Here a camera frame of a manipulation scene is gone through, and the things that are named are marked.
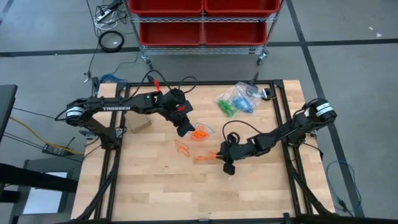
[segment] blue object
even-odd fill
[[[361,204],[362,204],[362,196],[361,196],[361,194],[360,194],[360,192],[359,192],[359,190],[358,190],[358,188],[357,188],[357,186],[356,186],[356,183],[355,183],[355,170],[354,170],[354,168],[353,168],[351,165],[349,165],[349,164],[348,164],[347,162],[345,162],[345,161],[333,161],[333,162],[329,163],[328,166],[326,167],[326,180],[327,180],[328,183],[329,183],[329,186],[330,186],[331,191],[333,192],[333,195],[337,198],[338,201],[342,201],[342,199],[340,199],[339,196],[336,194],[336,192],[335,192],[335,190],[334,190],[334,188],[333,188],[333,186],[331,185],[330,180],[329,180],[329,168],[330,168],[330,166],[331,166],[332,164],[335,164],[335,163],[344,164],[344,165],[348,166],[349,169],[352,170],[354,187],[355,187],[355,191],[357,191],[357,193],[358,193],[359,203],[358,203],[358,205],[357,205],[355,208],[353,208],[352,210],[348,210],[348,211],[349,211],[349,212],[355,212],[355,211],[361,206]],[[336,206],[335,206],[335,208],[336,208],[337,210],[340,210],[340,211],[342,211],[342,212],[345,212],[344,209],[342,209],[342,208],[339,208],[339,207],[336,207]]]
[[[251,103],[245,97],[235,97],[232,100],[232,104],[234,105],[234,107],[236,107],[237,109],[239,109],[245,113],[253,113],[254,112]]]
[[[99,79],[100,83],[118,83],[127,82],[127,80],[115,77],[113,74],[105,74]]]

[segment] metal wire shelf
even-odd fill
[[[134,17],[133,22],[275,22],[275,17]]]
[[[203,55],[203,54],[253,54],[261,55],[265,51],[264,46],[244,47],[148,47],[142,46],[142,53],[147,55]]]

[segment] small cardboard box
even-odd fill
[[[130,129],[132,133],[137,133],[150,126],[150,121],[144,114],[137,114],[134,111],[128,111],[124,117],[126,118],[126,127]]]

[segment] green object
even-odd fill
[[[233,108],[232,104],[228,103],[225,100],[219,100],[217,101],[217,103],[220,109],[224,112],[224,114],[227,115],[227,117],[232,117],[234,116],[235,112],[237,112],[237,110]]]

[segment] yellow cable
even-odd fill
[[[33,131],[32,128],[30,128],[28,125],[24,124],[22,121],[19,121],[19,120],[13,118],[13,117],[10,117],[10,119],[13,120],[13,121],[15,121],[15,122],[17,122],[17,123],[19,123],[20,125],[22,125],[22,126],[25,127],[26,129],[28,129],[35,137],[37,137],[37,139],[39,139],[40,141],[42,141],[42,142],[48,144],[49,146],[57,147],[57,148],[63,149],[63,150],[65,150],[65,151],[68,151],[68,152],[73,153],[73,154],[75,154],[75,155],[80,155],[80,154],[81,154],[80,152],[76,152],[76,151],[71,150],[71,149],[69,149],[69,148],[67,148],[67,147],[59,146],[59,145],[57,145],[57,144],[48,142],[48,141],[42,139],[39,135],[37,135],[36,132]]]

